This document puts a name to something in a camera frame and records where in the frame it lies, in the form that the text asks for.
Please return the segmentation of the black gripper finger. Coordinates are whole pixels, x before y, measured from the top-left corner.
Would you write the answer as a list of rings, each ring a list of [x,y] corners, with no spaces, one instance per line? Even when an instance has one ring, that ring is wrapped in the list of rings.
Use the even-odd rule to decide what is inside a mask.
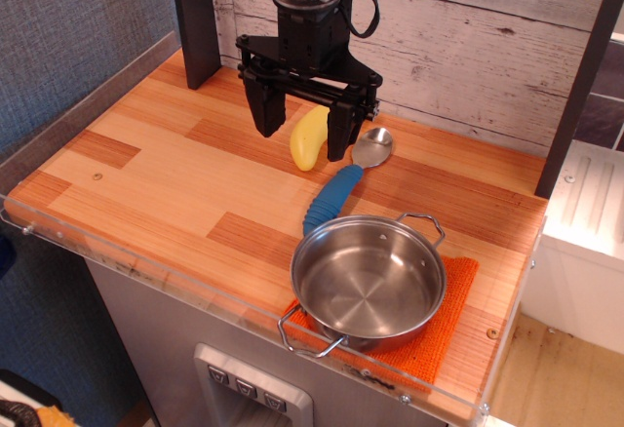
[[[328,114],[328,160],[343,159],[346,149],[354,144],[365,120],[365,112],[353,103],[336,101]]]
[[[271,137],[286,121],[286,94],[273,79],[249,69],[243,71],[243,83],[253,121],[258,132]]]

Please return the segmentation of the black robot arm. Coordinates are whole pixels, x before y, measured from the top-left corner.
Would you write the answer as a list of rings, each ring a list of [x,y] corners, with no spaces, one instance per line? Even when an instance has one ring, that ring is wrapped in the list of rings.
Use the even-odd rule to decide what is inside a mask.
[[[380,21],[375,11],[367,29],[352,21],[353,0],[273,0],[275,37],[243,34],[236,40],[238,66],[256,129],[272,136],[286,121],[286,97],[325,106],[328,158],[339,161],[354,144],[365,120],[378,113],[381,75],[349,50],[351,37],[371,37]]]

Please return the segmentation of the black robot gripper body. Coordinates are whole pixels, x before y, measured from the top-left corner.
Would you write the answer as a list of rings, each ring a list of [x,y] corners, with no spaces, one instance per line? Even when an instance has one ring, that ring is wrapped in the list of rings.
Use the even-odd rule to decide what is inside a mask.
[[[378,114],[376,89],[381,76],[349,51],[352,0],[274,0],[278,35],[242,34],[240,77],[249,69],[273,79],[285,94],[331,106],[355,104],[370,120]]]

